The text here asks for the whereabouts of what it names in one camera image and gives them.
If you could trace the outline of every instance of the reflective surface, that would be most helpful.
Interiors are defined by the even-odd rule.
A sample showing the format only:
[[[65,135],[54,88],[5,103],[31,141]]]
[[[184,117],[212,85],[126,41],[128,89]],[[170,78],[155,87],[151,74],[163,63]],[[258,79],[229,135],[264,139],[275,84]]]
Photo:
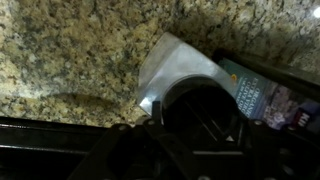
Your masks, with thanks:
[[[0,115],[133,123],[138,71],[170,31],[207,56],[220,47],[318,73],[319,1],[0,0]]]

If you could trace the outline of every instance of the speckled granite surface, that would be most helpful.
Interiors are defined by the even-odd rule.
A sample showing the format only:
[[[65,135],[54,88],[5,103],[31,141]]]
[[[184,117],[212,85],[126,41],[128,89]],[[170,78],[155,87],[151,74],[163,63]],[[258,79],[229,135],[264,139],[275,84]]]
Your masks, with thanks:
[[[308,0],[0,0],[0,115],[133,123],[139,67],[170,31],[210,56],[245,51],[319,73]]]

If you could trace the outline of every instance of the granite countertop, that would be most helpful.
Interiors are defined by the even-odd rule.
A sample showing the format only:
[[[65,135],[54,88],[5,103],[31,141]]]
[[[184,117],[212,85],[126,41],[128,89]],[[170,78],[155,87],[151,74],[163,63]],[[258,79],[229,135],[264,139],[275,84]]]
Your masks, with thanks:
[[[144,113],[139,67],[169,31],[319,73],[311,0],[0,0],[0,116],[109,127]]]

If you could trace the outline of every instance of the kitchen counter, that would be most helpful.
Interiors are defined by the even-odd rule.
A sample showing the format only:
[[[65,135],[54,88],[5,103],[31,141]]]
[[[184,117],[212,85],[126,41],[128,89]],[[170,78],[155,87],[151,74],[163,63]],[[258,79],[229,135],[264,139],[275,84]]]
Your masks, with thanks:
[[[139,67],[169,31],[319,73],[308,0],[0,0],[0,116],[109,127],[143,115]]]

